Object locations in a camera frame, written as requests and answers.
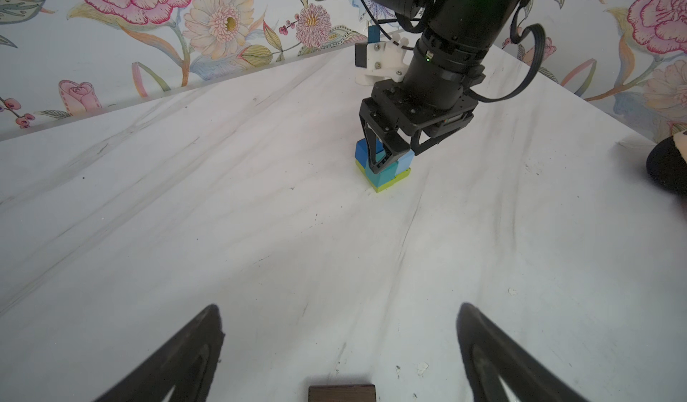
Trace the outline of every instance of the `stacked blocks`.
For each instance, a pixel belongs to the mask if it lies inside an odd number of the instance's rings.
[[[375,151],[377,154],[377,160],[380,160],[384,157],[384,148],[379,140],[377,140]],[[372,184],[374,191],[378,193],[410,175],[410,163],[412,162],[414,156],[415,153],[413,150],[410,150],[379,174],[373,174],[372,170],[370,169],[370,165],[367,162],[367,142],[365,142],[365,139],[362,139],[355,145],[356,165],[358,166],[358,169],[365,174],[370,184]]]

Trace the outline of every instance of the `black fabric object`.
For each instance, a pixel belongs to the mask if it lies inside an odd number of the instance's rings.
[[[675,146],[673,137],[659,142],[651,150],[647,172],[665,190],[687,196],[687,161]]]

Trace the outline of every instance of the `black cable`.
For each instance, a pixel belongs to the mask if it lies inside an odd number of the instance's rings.
[[[412,22],[419,22],[421,19],[419,17],[416,17],[415,19],[410,19]],[[380,23],[393,23],[399,21],[398,19],[379,19],[377,20]]]
[[[539,72],[539,67],[541,67],[541,63],[544,61],[544,51],[546,50],[546,33],[544,32],[544,28],[542,28],[541,25],[535,23],[534,25],[529,25],[527,28],[525,28],[525,30],[522,31],[522,35],[519,35],[517,33],[517,15],[520,13],[521,8],[524,8],[522,3],[520,3],[520,6],[518,7],[518,10],[515,12],[513,20],[511,22],[511,41],[513,42],[513,44],[520,44],[520,42],[523,39],[525,39],[525,37],[527,37],[530,32],[532,32],[532,36],[535,37],[535,54],[532,57],[532,64],[530,65],[530,70],[527,71],[525,79],[522,80],[520,86],[516,87],[514,91],[510,92],[508,95],[504,97],[484,97],[472,91],[471,89],[468,89],[465,91],[465,94],[469,97],[472,97],[473,99],[476,99],[480,102],[499,102],[511,99],[511,97],[514,97],[520,94],[520,92],[522,92],[523,90],[525,90],[525,88],[527,88],[530,85],[532,80],[535,79],[535,76]]]
[[[382,26],[379,24],[379,21],[378,21],[377,19],[374,18],[374,16],[372,15],[372,12],[370,11],[370,9],[367,8],[367,4],[365,3],[365,0],[360,0],[360,2],[363,4],[363,7],[365,8],[365,11],[367,11],[367,15],[370,16],[370,18],[372,19],[372,21],[374,22],[374,24],[379,28],[379,31],[384,35],[384,37],[387,37],[387,39],[388,39],[389,41],[391,41],[391,42],[394,43],[395,45],[401,46],[401,48],[403,48],[403,49],[405,49],[405,50],[412,50],[412,49],[413,49],[413,47],[408,47],[408,46],[406,46],[406,45],[400,45],[399,43],[397,43],[396,41],[394,41],[394,39],[393,39],[389,34],[387,34],[387,32],[386,32],[384,29],[382,29]]]

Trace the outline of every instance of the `light blue block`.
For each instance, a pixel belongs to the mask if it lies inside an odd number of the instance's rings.
[[[396,169],[396,175],[401,174],[403,171],[410,168],[410,163],[413,162],[413,157],[415,157],[415,152],[410,150],[401,156],[399,160],[397,160],[397,162],[399,162],[399,166]]]

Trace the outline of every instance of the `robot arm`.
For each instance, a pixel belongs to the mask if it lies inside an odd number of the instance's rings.
[[[372,96],[363,100],[360,121],[365,133],[368,164],[374,174],[393,164],[410,149],[419,155],[460,129],[473,118],[479,101],[495,102],[520,93],[537,74],[544,55],[544,29],[540,25],[517,33],[517,16],[511,24],[511,40],[519,43],[532,32],[535,59],[520,86],[501,98],[490,99],[471,90],[484,80],[482,60],[518,4],[530,0],[372,0],[396,12],[408,32],[422,33],[408,71],[399,82],[376,82]],[[425,8],[417,25],[411,24]],[[410,144],[399,134],[410,137]],[[424,132],[429,139],[420,143]],[[376,140],[385,156],[372,152]]]

